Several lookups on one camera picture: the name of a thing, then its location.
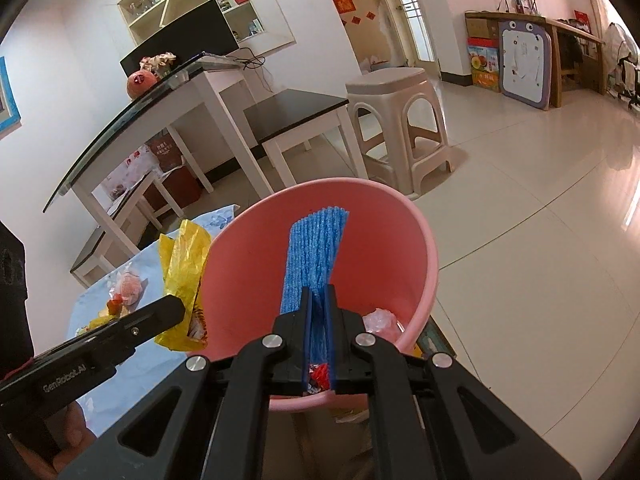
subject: black bench top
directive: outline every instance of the black bench top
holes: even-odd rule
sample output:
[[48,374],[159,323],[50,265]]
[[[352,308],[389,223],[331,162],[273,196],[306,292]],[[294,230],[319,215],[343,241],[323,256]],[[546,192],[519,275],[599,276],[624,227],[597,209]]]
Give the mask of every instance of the black bench top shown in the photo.
[[244,115],[261,144],[348,103],[345,97],[287,89],[247,108]]

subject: human hand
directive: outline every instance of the human hand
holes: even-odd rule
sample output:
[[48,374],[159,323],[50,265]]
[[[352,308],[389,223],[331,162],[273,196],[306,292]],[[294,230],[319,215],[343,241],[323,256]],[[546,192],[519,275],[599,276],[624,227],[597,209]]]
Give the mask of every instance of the human hand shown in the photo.
[[95,441],[95,435],[87,428],[84,413],[77,402],[72,402],[66,409],[64,435],[68,447],[55,456],[53,467],[17,440],[14,440],[14,446],[40,480],[54,480],[60,471]]

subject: white door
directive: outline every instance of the white door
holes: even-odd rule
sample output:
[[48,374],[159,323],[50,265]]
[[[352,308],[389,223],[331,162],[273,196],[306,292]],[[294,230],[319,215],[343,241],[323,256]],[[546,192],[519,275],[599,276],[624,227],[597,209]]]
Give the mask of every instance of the white door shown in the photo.
[[398,33],[407,49],[407,58],[415,66],[423,67],[433,75],[439,75],[426,23],[418,0],[392,0],[389,2],[394,12]]

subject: yellow plastic bag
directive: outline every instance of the yellow plastic bag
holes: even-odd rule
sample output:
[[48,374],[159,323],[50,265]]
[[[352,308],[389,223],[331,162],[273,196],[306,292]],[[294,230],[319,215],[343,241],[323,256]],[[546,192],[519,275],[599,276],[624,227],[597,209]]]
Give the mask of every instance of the yellow plastic bag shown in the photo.
[[161,235],[158,243],[164,293],[184,303],[184,318],[156,336],[155,342],[169,350],[193,352],[207,346],[207,328],[198,298],[200,277],[207,261],[211,236],[202,227],[183,220],[175,240]]

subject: pink plastic basin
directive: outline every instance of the pink plastic basin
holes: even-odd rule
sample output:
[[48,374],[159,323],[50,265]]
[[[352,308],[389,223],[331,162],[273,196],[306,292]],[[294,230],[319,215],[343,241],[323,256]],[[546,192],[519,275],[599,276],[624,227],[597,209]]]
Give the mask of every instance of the pink plastic basin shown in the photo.
[[[410,352],[429,318],[438,283],[433,234],[418,208],[396,190],[368,180],[327,178],[289,187],[261,200],[213,242],[202,278],[210,360],[235,355],[271,331],[280,313],[289,230],[327,206],[349,211],[331,283],[338,306],[364,316],[393,312],[404,327],[395,341]],[[272,398],[270,409],[300,412],[319,406],[354,408],[364,396],[323,392]]]

